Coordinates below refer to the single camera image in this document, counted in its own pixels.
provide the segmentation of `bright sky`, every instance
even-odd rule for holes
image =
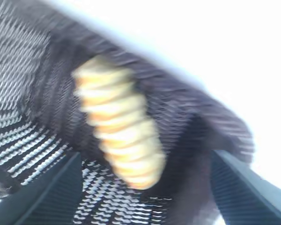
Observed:
[[[247,122],[253,170],[281,188],[281,0],[46,1],[203,84]]]

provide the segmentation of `dark fabric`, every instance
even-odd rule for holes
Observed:
[[[0,202],[0,225],[70,225],[82,190],[79,153]]]
[[[281,190],[225,151],[213,151],[211,188],[228,225],[281,225]]]
[[[98,54],[134,71],[157,122],[168,163],[150,190],[130,190],[113,175],[73,96],[71,72]],[[206,93],[37,0],[0,0],[0,171],[13,182],[27,185],[64,152],[79,151],[75,224],[208,225],[217,215],[210,149],[246,163],[254,150],[246,125]]]

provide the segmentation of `mesh netting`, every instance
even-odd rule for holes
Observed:
[[[73,95],[71,72],[97,54],[134,71],[156,120],[168,162],[149,190],[113,174]],[[245,124],[220,103],[38,1],[0,0],[0,173],[8,177],[0,197],[79,151],[84,184],[73,223],[208,225],[217,215],[212,148],[247,163],[253,153]]]

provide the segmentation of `spiral bread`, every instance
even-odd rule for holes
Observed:
[[[155,185],[165,154],[155,122],[146,115],[146,99],[134,90],[132,72],[95,57],[73,76],[81,110],[116,175],[134,189]]]

